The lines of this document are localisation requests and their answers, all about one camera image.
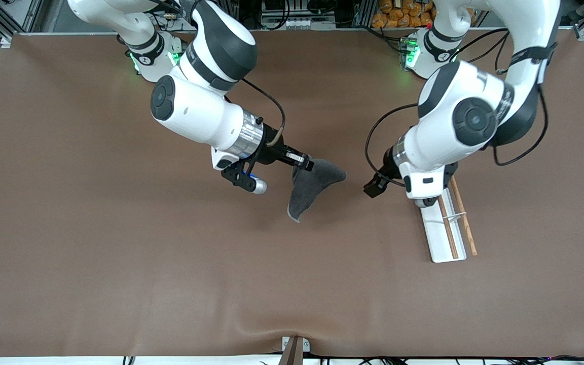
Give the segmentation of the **dark grey towel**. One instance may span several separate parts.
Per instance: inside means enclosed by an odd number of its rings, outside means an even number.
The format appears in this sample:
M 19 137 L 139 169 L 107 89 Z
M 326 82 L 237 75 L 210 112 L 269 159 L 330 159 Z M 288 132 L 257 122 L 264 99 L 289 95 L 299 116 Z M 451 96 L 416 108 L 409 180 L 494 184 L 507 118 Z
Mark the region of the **dark grey towel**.
M 287 213 L 292 221 L 299 223 L 317 197 L 331 185 L 346 180 L 347 173 L 325 159 L 311 159 L 314 166 L 310 171 L 295 166 L 291 179 L 293 189 L 287 206 Z

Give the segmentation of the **white rack with wooden rods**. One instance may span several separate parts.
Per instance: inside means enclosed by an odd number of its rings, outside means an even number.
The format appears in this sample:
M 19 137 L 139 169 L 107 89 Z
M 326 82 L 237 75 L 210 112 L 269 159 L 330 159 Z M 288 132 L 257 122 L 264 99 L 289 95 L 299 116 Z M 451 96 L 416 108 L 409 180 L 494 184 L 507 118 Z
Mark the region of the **white rack with wooden rods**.
M 432 206 L 420 208 L 420 215 L 433 263 L 462 261 L 469 252 L 478 255 L 456 178 L 451 178 Z

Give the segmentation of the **orange packaged items pile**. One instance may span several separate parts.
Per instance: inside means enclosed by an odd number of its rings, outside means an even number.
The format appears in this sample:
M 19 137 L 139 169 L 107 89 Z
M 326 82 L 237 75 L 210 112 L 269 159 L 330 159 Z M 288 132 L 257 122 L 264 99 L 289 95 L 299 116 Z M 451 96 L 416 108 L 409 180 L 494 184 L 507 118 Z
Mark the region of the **orange packaged items pile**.
M 436 16 L 433 0 L 377 0 L 371 28 L 431 27 Z

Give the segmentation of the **white power strip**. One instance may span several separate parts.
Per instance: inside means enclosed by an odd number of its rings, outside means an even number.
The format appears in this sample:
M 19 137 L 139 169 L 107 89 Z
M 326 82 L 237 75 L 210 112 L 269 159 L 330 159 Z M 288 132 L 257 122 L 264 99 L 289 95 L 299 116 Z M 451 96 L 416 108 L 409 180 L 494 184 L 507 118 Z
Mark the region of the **white power strip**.
M 195 27 L 188 23 L 181 15 L 172 10 L 155 11 L 156 22 L 161 30 L 182 32 L 193 31 Z

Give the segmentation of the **brown table mat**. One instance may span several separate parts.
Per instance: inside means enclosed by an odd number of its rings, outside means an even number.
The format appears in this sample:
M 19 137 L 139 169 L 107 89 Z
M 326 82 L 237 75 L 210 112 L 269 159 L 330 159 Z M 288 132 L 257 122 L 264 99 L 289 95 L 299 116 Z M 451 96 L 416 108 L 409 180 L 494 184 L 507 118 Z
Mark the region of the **brown table mat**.
M 371 199 L 373 123 L 423 80 L 365 31 L 257 32 L 249 75 L 287 143 L 344 169 L 287 215 L 290 167 L 257 196 L 150 113 L 113 35 L 17 35 L 0 50 L 0 356 L 269 353 L 584 357 L 584 42 L 558 33 L 550 126 L 528 156 L 456 173 L 478 256 L 431 262 L 420 212 Z

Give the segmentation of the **aluminium frame post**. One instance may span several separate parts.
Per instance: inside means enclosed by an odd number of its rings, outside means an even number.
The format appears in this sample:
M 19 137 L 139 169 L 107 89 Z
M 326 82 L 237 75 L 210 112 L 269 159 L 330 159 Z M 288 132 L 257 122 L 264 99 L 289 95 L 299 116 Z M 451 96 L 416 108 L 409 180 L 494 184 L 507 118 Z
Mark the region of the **aluminium frame post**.
M 378 0 L 353 0 L 353 3 L 352 27 L 371 27 L 373 16 L 378 11 Z

